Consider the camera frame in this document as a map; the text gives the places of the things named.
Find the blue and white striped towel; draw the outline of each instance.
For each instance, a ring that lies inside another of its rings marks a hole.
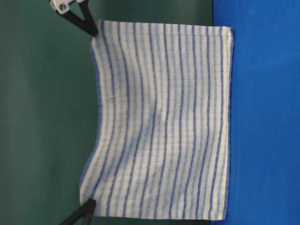
[[[98,26],[98,135],[80,202],[95,199],[96,216],[224,219],[232,29]]]

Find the cloth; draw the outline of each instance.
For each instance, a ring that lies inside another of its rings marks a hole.
[[[99,22],[99,126],[80,202],[94,214],[224,219],[229,178],[228,27]]]
[[[214,224],[299,224],[300,1],[213,6],[235,42],[228,213]]]

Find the green background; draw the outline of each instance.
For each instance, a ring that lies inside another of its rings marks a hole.
[[[79,206],[79,178],[96,138],[91,37],[46,0],[4,1],[1,7],[0,224],[59,224]],[[212,25],[211,0],[90,0],[89,7],[95,20]],[[109,223],[208,224],[92,222]]]

